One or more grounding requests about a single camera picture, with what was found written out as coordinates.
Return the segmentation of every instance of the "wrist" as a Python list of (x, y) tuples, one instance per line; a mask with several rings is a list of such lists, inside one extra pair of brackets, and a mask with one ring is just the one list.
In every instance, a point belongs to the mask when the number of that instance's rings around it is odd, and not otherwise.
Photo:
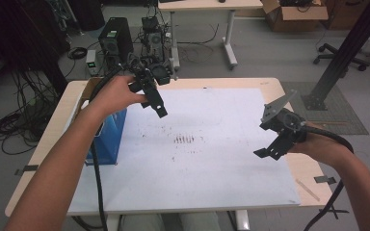
[(346, 166), (356, 157), (347, 147), (341, 144), (337, 144), (332, 151), (330, 166), (337, 171)]
[(79, 116), (83, 117), (86, 121), (101, 124), (107, 117), (107, 113), (105, 113), (101, 108), (96, 107), (94, 104), (91, 103), (80, 111)]
[(101, 120), (104, 120), (109, 115), (106, 108), (96, 100), (93, 100), (91, 103), (89, 103), (84, 110), (88, 111), (93, 118), (99, 118)]

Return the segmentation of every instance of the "black cable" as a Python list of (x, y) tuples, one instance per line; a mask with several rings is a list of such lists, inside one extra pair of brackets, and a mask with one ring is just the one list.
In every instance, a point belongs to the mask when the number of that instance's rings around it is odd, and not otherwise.
[(80, 227), (86, 231), (91, 231), (92, 229), (102, 229), (103, 226), (94, 226), (86, 223), (80, 216), (71, 217)]
[(67, 53), (68, 58), (71, 60), (81, 60), (85, 58), (86, 55), (87, 49), (84, 47), (73, 47)]
[(323, 40), (324, 36), (326, 35), (327, 29), (324, 29), (323, 35), (318, 39), (318, 41), (315, 43), (315, 51), (317, 52), (317, 55), (320, 55), (320, 51), (318, 50), (318, 44), (320, 44), (321, 40)]
[(98, 69), (97, 76), (99, 76), (99, 75), (100, 75), (101, 69), (103, 69), (104, 64), (106, 63), (106, 59), (107, 59), (107, 57), (106, 57), (106, 56), (104, 56), (104, 57), (103, 57), (103, 62), (101, 62), (101, 66), (100, 66), (100, 68)]
[[(338, 135), (336, 135), (332, 132), (322, 130), (322, 129), (318, 129), (318, 128), (314, 128), (314, 127), (310, 127), (310, 126), (304, 126), (303, 130), (306, 131), (307, 133), (314, 133), (314, 134), (317, 134), (317, 135), (322, 135), (322, 136), (331, 138), (331, 139), (339, 142), (340, 144), (344, 145), (345, 147), (347, 147), (354, 154), (354, 149), (351, 146), (351, 144), (347, 140), (345, 140), (344, 138), (342, 138), (342, 137), (340, 137), (340, 136), (338, 136)], [(343, 189), (344, 189), (344, 183), (342, 182), (342, 180), (340, 180), (337, 187), (335, 188), (334, 192), (332, 193), (329, 201), (327, 202), (326, 206), (323, 208), (323, 210), (320, 211), (320, 213), (318, 213), (308, 223), (308, 225), (305, 227), (304, 231), (308, 231), (311, 228), (311, 226), (314, 225), (314, 223), (316, 223), (320, 218), (322, 218), (329, 211), (333, 202), (335, 202), (336, 198), (339, 196), (339, 194), (341, 193), (341, 191)]]
[(88, 226), (86, 226), (85, 223), (82, 223), (81, 220), (75, 216), (71, 217), (78, 225), (80, 225), (80, 227), (82, 227), (84, 230), (86, 231), (91, 231), (90, 228)]
[[(104, 78), (101, 79), (101, 81), (94, 87), (92, 94), (90, 96), (89, 102), (92, 102), (92, 100), (97, 96), (97, 94), (100, 92), (100, 90), (117, 74), (119, 71), (122, 70), (121, 66), (113, 66), (111, 71), (104, 76)], [(92, 161), (94, 165), (94, 172), (95, 172), (95, 181), (97, 184), (97, 197), (98, 197), (98, 212), (100, 214), (101, 218), (101, 224), (104, 231), (108, 231), (107, 227), (107, 221), (104, 214), (104, 205), (103, 205), (103, 190), (101, 186), (101, 177), (100, 177), (100, 169), (98, 164), (98, 156), (97, 152), (95, 150), (95, 144), (94, 141), (92, 141), (92, 145), (90, 148), (92, 152)]]
[(297, 11), (301, 12), (301, 13), (306, 13), (308, 12), (308, 10), (310, 10), (311, 6), (307, 6), (306, 9), (302, 10), (302, 8), (304, 7), (297, 7)]
[(207, 43), (207, 42), (212, 41), (213, 39), (215, 39), (216, 34), (218, 33), (218, 28), (219, 28), (219, 24), (216, 26), (216, 30), (215, 30), (215, 33), (214, 33), (213, 37), (206, 40), (206, 41), (179, 41), (177, 43), (187, 43), (187, 44), (204, 44), (204, 43)]
[(65, 75), (65, 78), (73, 71), (74, 67), (76, 66), (76, 60), (81, 60), (87, 56), (88, 48), (84, 47), (73, 47), (67, 52), (67, 57), (70, 60), (73, 60), (73, 66), (71, 67), (68, 74)]
[(233, 215), (231, 214), (230, 211), (227, 211), (227, 216), (229, 217), (229, 220), (230, 220), (230, 223), (232, 225), (233, 230), (237, 231), (237, 225), (236, 225), (235, 218), (233, 217)]
[[(66, 79), (57, 63), (59, 54), (40, 33), (19, 1), (0, 0), (0, 54), (13, 70), (18, 106), (16, 111), (0, 119), (1, 148), (6, 154), (20, 154), (32, 149), (35, 145), (31, 142), (40, 139), (53, 113), (50, 110), (54, 111), (66, 88)], [(53, 87), (48, 87), (41, 80), (38, 70), (44, 73)], [(26, 90), (31, 90), (32, 94), (26, 93)], [(36, 103), (27, 100), (26, 95), (31, 95)], [(19, 135), (31, 148), (17, 153), (6, 151), (5, 142)]]
[(88, 223), (87, 223), (87, 222), (85, 222), (85, 221), (83, 220), (83, 218), (82, 218), (82, 217), (80, 217), (80, 216), (77, 216), (77, 217), (75, 217), (75, 218), (76, 218), (76, 219), (78, 219), (80, 223), (83, 223), (86, 227), (88, 227), (88, 228), (90, 228), (90, 229), (102, 229), (102, 228), (103, 228), (102, 226), (94, 226), (94, 225), (88, 224)]

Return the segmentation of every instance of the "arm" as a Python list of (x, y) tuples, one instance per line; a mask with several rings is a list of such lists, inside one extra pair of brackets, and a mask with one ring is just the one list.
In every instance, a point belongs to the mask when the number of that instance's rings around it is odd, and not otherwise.
[(82, 110), (41, 163), (5, 230), (61, 230), (95, 132), (107, 115), (146, 102), (132, 93), (131, 77), (115, 77)]
[(289, 152), (305, 153), (333, 167), (347, 189), (359, 230), (370, 230), (370, 171), (357, 156), (336, 141), (314, 134)]

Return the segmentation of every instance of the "floor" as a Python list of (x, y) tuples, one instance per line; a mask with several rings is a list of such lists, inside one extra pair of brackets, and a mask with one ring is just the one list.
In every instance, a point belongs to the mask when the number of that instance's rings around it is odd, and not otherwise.
[[(114, 9), (104, 11), (105, 17), (113, 15)], [(131, 28), (135, 37), (139, 28)], [(202, 41), (210, 39), (214, 32), (209, 25), (178, 26), (178, 37), (184, 41)], [(84, 36), (72, 36), (72, 47), (88, 45), (96, 42), (96, 33), (85, 33)], [(322, 76), (329, 61), (313, 64), (317, 55), (317, 44), (328, 42), (339, 46), (347, 36), (347, 31), (326, 31), (319, 25), (314, 32), (305, 33), (274, 33), (262, 18), (238, 18), (235, 21), (232, 35), (232, 46), (239, 65), (229, 70), (224, 50), (221, 47), (221, 36), (225, 34), (225, 26), (220, 25), (218, 35), (207, 43), (207, 46), (182, 45), (181, 68), (179, 78), (224, 78), (224, 77), (276, 77), (280, 81), (317, 82)], [(370, 60), (370, 45), (362, 50), (360, 57)], [(68, 73), (73, 61), (66, 56), (59, 60), (63, 73)], [(77, 61), (68, 80), (87, 79), (89, 74), (84, 68), (84, 60)], [(356, 66), (350, 66), (345, 78), (337, 83), (345, 98), (353, 107), (357, 116), (369, 132), (367, 136), (345, 136), (350, 141), (359, 158), (370, 168), (370, 67), (360, 72)], [(16, 87), (10, 72), (0, 72), (0, 118), (16, 109)], [(13, 138), (8, 148), (19, 149), (21, 138)], [(4, 211), (20, 177), (15, 175), (17, 169), (25, 166), (33, 151), (21, 155), (9, 156), (1, 151), (0, 142), (0, 230), (8, 218)], [(330, 167), (321, 165), (327, 176), (339, 179)], [(357, 224), (349, 204), (348, 196), (343, 192), (335, 202), (335, 209), (348, 211), (339, 213), (338, 218), (328, 213), (311, 230), (357, 230)], [(317, 208), (282, 208), (249, 210), (251, 230), (278, 231), (301, 230), (318, 212)], [(218, 212), (223, 231), (232, 230), (226, 212)], [(86, 218), (92, 224), (98, 224), (97, 217)], [(167, 230), (179, 231), (181, 227), (175, 214), (163, 215)], [(63, 230), (82, 230), (71, 218), (67, 218)]]

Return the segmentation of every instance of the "metal stand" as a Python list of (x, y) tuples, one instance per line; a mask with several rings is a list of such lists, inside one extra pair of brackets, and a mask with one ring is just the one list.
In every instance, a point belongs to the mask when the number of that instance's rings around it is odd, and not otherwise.
[(356, 25), (345, 38), (323, 76), (311, 91), (310, 95), (303, 95), (302, 99), (308, 110), (325, 110), (323, 104), (330, 90), (339, 78), (345, 74), (351, 60), (370, 37), (370, 3), (359, 17)]
[(230, 45), (230, 38), (232, 36), (234, 17), (235, 17), (235, 10), (229, 11), (229, 19), (227, 20), (226, 37), (223, 38), (225, 51), (226, 51), (227, 57), (229, 58), (229, 63), (230, 63), (229, 68), (231, 70), (237, 65), (235, 54), (233, 52), (232, 46)]

